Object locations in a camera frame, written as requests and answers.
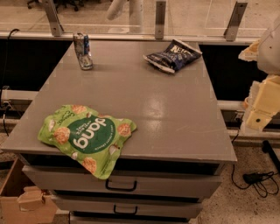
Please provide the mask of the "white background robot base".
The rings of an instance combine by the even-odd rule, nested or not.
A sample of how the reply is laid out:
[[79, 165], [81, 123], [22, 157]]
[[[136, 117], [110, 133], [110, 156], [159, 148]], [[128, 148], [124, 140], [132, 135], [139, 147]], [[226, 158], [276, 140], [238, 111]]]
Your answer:
[[115, 20], [123, 14], [128, 5], [129, 32], [139, 34], [143, 32], [144, 0], [111, 0], [108, 8], [107, 20]]

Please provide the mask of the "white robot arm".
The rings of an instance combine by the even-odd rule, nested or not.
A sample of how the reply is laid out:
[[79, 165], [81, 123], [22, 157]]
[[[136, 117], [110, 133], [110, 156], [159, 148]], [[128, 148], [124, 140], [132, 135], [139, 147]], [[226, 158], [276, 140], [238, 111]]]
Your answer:
[[262, 82], [253, 82], [241, 124], [243, 132], [262, 131], [280, 112], [280, 17], [238, 58], [255, 61], [257, 68], [267, 74]]

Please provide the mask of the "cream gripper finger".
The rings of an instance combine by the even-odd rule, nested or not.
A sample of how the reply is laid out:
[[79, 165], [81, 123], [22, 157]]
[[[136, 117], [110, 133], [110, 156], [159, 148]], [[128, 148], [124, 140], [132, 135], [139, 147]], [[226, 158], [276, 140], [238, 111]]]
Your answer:
[[243, 131], [262, 131], [280, 111], [280, 76], [270, 74], [262, 82], [253, 81], [242, 119]]
[[240, 54], [238, 55], [238, 59], [248, 62], [257, 61], [259, 44], [260, 40], [253, 42], [250, 46], [240, 52]]

